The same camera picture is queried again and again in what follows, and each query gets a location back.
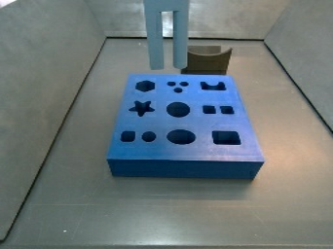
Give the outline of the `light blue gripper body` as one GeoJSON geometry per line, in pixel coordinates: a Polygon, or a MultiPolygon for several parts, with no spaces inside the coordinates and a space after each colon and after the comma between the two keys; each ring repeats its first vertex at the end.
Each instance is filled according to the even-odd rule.
{"type": "Polygon", "coordinates": [[[188,10],[188,0],[142,0],[144,7],[157,12],[188,10]]]}

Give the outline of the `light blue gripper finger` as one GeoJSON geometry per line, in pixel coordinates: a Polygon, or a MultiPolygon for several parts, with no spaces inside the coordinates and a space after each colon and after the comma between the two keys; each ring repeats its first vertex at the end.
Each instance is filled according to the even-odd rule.
{"type": "Polygon", "coordinates": [[[145,16],[149,67],[152,70],[160,70],[164,68],[161,13],[155,10],[148,10],[144,13],[144,16],[145,16]]]}
{"type": "Polygon", "coordinates": [[[177,69],[187,66],[187,26],[188,12],[172,13],[172,65],[177,69]]]}

